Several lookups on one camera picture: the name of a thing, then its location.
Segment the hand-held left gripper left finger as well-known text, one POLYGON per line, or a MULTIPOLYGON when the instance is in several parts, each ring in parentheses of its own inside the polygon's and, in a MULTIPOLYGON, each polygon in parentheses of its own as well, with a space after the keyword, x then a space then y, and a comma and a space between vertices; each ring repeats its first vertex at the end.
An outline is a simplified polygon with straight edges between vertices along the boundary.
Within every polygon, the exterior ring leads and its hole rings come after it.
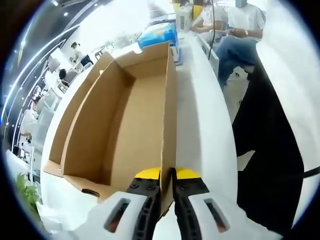
POLYGON ((125 192, 96 205, 86 220, 88 240, 151 240, 161 215, 161 168, 137 173, 125 192))

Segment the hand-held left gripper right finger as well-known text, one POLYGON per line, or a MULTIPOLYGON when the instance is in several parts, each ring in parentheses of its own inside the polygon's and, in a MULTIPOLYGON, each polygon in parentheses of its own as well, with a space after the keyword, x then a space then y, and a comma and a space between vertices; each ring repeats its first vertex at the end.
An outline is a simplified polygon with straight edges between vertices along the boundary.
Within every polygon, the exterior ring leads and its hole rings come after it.
POLYGON ((191 169, 172 169, 174 213, 183 240, 251 240, 245 212, 235 203, 209 191, 191 169))

